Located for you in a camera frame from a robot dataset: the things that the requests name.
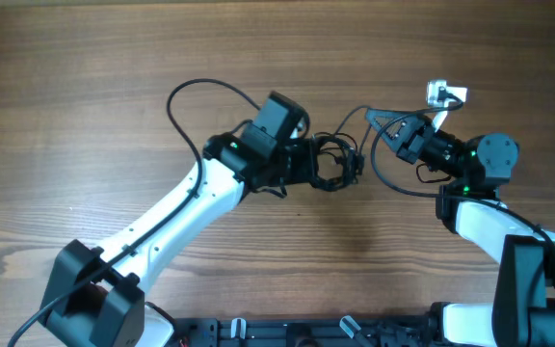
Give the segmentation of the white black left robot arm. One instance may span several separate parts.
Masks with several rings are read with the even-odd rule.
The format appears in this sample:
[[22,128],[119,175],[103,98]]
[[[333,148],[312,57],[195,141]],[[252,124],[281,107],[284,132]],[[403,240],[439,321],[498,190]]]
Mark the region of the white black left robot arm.
[[198,234],[249,193],[298,179],[309,116],[272,92],[241,134],[209,138],[186,177],[124,230],[90,248],[68,243],[54,262],[40,324],[66,346],[166,346],[167,313],[146,301],[160,274]]

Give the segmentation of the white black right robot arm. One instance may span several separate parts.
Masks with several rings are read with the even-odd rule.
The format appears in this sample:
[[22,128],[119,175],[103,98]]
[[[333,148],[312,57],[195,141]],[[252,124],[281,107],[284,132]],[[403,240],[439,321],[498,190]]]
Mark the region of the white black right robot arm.
[[440,303],[438,340],[453,345],[555,346],[555,233],[510,211],[499,188],[519,155],[506,134],[462,142],[421,113],[370,109],[365,115],[396,156],[446,173],[433,195],[445,227],[499,265],[490,304]]

